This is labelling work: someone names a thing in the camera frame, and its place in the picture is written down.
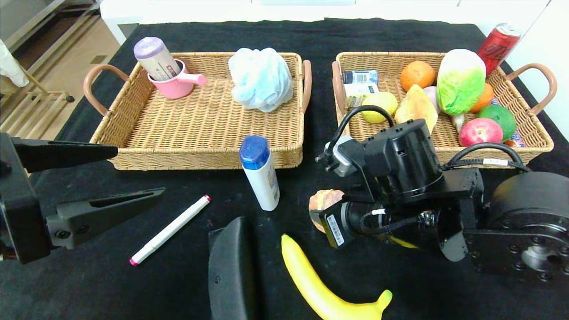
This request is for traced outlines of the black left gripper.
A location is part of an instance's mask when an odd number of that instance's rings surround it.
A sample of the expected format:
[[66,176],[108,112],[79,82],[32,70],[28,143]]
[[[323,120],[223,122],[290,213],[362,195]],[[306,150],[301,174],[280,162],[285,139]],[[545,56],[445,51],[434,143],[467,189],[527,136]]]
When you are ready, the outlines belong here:
[[75,247],[156,205],[165,188],[59,203],[45,218],[28,173],[69,168],[118,155],[118,147],[1,134],[1,259],[27,264],[53,247]]

